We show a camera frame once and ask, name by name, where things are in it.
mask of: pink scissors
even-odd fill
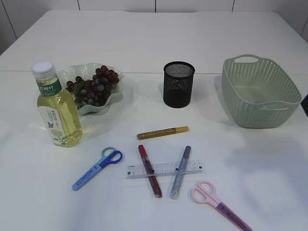
[[[207,184],[212,188],[212,192],[207,192],[203,187],[202,184]],[[195,197],[195,191],[200,193],[204,200],[198,200]],[[198,204],[209,204],[218,212],[220,212],[226,219],[231,221],[236,227],[243,231],[252,231],[252,229],[243,222],[235,213],[233,213],[221,200],[216,196],[216,189],[215,186],[208,182],[208,181],[201,181],[198,183],[197,187],[193,188],[191,191],[192,199]]]

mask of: clear plastic ruler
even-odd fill
[[[179,171],[180,161],[178,162],[164,162],[164,163],[152,163],[153,173],[148,174],[144,165],[130,165],[127,167],[126,179],[145,178],[150,176],[165,177],[175,176],[176,174],[197,174],[202,173],[204,166],[199,160],[188,161],[186,170]]]

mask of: white bottle cap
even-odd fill
[[[47,80],[56,75],[52,62],[39,62],[32,66],[32,73],[37,80]]]

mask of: gold glitter pen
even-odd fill
[[[168,128],[164,130],[150,131],[150,132],[138,134],[137,139],[144,140],[144,139],[158,137],[158,136],[166,136],[166,135],[171,135],[175,133],[185,132],[188,130],[189,130],[189,127],[185,126],[185,127],[179,127],[179,128]]]

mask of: white table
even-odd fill
[[[308,44],[276,13],[49,11],[0,56],[0,70],[29,71],[50,60],[61,70],[105,63],[122,72],[162,73],[183,60],[218,74],[240,54],[273,59],[288,74],[308,73]]]
[[[0,230],[237,230],[189,197],[200,180],[213,182],[254,231],[307,227],[308,119],[301,107],[279,128],[240,128],[228,117],[219,74],[195,75],[187,107],[163,103],[164,64],[185,60],[197,73],[221,73],[226,58],[243,53],[277,61],[306,95],[308,45],[275,13],[48,12],[0,56]],[[81,117],[84,136],[73,148],[54,146],[38,113],[29,71],[42,60],[58,70],[106,62],[125,72],[124,99],[104,115]],[[190,131],[136,139],[180,126]],[[163,198],[154,198],[147,179],[125,179],[128,165],[141,164],[139,144],[153,163],[179,161],[190,145],[205,173],[185,176],[177,201],[168,198],[174,178],[158,178]],[[72,191],[110,145],[123,161]]]
[[[162,100],[162,74],[126,74],[124,99],[108,113],[81,118],[84,137],[74,148],[54,146],[36,108],[31,72],[0,72],[4,86],[0,121],[0,230],[156,231],[237,230],[208,205],[189,197],[200,180],[254,231],[301,230],[308,226],[308,122],[299,107],[275,129],[244,129],[225,113],[219,75],[195,75],[192,101],[183,109]],[[308,76],[292,76],[302,94]],[[190,131],[137,141],[136,134],[189,126]],[[173,177],[158,178],[163,198],[147,179],[126,180],[125,169],[141,164],[144,144],[154,162],[179,161],[186,145],[205,173],[185,176],[179,200],[168,198]],[[79,191],[71,185],[99,158],[103,147],[124,159]]]

